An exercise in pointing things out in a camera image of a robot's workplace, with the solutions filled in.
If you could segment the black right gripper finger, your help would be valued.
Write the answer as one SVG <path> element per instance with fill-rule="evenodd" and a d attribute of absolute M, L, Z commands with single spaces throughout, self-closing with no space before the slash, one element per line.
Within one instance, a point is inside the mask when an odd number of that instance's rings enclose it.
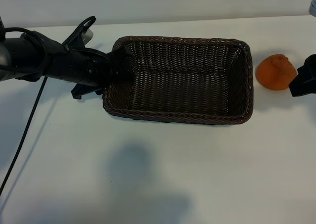
<path fill-rule="evenodd" d="M 312 54 L 305 59 L 304 65 L 298 68 L 298 74 L 315 75 L 316 74 L 316 55 Z"/>
<path fill-rule="evenodd" d="M 289 84 L 289 89 L 293 97 L 315 94 L 316 78 L 299 73 Z"/>

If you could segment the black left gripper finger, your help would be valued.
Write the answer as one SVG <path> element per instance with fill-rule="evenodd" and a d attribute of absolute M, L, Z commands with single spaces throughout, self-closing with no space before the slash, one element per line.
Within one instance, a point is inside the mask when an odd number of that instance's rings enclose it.
<path fill-rule="evenodd" d="M 124 60 L 114 66 L 113 81 L 132 81 L 133 72 L 128 60 Z"/>
<path fill-rule="evenodd" d="M 133 57 L 133 54 L 130 48 L 123 46 L 118 50 L 118 57 L 120 60 L 125 60 L 127 58 Z"/>

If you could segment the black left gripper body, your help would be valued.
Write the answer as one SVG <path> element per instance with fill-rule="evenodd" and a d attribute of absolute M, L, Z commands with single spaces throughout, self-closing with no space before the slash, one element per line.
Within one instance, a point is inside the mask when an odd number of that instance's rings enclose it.
<path fill-rule="evenodd" d="M 103 53 L 95 49 L 77 49 L 86 57 L 83 63 L 83 79 L 71 90 L 74 99 L 95 92 L 101 95 L 119 73 L 120 55 L 116 52 Z"/>

